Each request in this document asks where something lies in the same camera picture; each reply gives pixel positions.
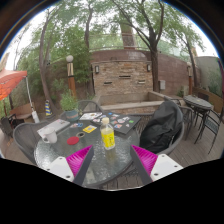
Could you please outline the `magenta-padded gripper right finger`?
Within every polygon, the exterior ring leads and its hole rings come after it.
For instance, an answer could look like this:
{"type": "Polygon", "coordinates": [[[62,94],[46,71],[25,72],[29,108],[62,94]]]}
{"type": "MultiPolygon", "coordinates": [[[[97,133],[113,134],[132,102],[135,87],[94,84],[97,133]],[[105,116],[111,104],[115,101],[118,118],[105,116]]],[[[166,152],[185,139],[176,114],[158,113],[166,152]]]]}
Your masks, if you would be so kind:
{"type": "Polygon", "coordinates": [[[139,146],[130,146],[130,155],[143,185],[147,185],[182,169],[166,154],[156,155],[139,146]]]}

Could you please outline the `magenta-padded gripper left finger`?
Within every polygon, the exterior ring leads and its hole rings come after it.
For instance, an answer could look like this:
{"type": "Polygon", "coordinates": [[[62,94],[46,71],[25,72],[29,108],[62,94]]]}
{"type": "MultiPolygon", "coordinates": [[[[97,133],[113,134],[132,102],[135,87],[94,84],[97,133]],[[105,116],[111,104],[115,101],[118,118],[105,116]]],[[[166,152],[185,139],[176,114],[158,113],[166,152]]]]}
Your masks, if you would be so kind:
{"type": "Polygon", "coordinates": [[[93,155],[93,146],[87,146],[68,157],[59,156],[46,171],[81,186],[93,155]]]}

